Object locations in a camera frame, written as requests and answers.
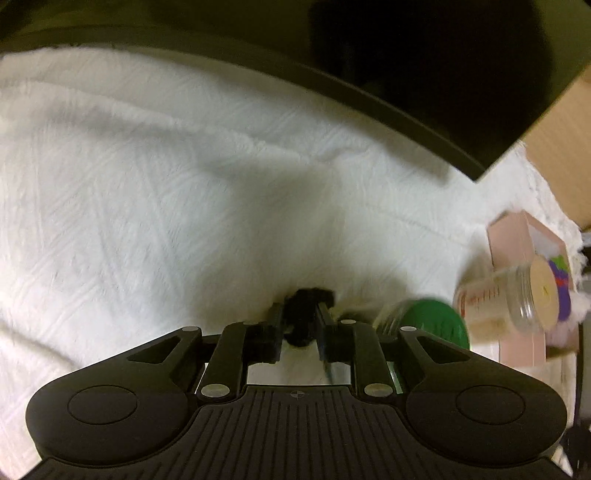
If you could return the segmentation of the pink cardboard box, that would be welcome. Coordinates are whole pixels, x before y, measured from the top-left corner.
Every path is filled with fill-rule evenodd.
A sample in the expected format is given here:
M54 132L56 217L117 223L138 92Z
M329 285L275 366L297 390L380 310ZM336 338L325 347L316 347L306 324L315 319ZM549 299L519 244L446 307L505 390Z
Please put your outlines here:
M487 228L493 266L504 269L526 263L534 256L550 258L562 255L570 271L572 312L574 306L574 270L566 245L551 229L528 212L507 212ZM500 362L512 368L539 367L557 356L579 350L578 321L568 318L547 333L513 334L500 341Z

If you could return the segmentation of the green lid glass jar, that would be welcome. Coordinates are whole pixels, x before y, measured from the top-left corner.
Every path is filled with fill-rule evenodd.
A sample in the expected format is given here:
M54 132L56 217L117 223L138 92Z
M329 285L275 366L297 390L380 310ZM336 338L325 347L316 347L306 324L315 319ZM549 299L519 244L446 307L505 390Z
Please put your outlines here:
M458 347L470 348L462 317L448 303L433 298L410 299L384 307L375 327L383 335L395 335L402 327L415 327Z

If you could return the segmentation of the tan lid clear jar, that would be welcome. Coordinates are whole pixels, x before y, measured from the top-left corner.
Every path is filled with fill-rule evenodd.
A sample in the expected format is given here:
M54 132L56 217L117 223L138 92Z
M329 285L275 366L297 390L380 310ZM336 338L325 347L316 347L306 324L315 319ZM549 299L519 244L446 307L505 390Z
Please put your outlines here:
M541 256L459 286L454 307L477 342L549 331L560 310L554 273Z

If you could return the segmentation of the white textured cloth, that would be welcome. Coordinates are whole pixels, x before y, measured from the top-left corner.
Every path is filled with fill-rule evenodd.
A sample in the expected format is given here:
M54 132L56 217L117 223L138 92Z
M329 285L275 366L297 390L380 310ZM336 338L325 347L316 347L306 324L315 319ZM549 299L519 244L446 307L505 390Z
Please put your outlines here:
M38 463L47 382L186 325L256 320L301 288L365 316L451 300L487 226L576 224L513 147L472 181L406 137L280 80L102 48L1 58L1 475Z

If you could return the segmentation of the purple pink knitted toy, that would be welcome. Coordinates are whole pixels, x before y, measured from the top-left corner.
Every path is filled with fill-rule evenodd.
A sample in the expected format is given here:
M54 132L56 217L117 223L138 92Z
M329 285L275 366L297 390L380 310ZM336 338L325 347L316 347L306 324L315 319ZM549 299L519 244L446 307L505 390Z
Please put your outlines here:
M549 266L553 272L557 285L559 313L558 321L565 322L572 312L572 300L570 294L570 271L565 258L562 255L549 259Z

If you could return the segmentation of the black monitor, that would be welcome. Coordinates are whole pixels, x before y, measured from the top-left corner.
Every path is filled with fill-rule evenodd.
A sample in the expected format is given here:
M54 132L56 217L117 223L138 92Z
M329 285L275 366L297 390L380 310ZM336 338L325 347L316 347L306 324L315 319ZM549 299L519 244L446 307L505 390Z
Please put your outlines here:
M202 55L311 89L472 179L590 62L586 1L5 1L1 49Z

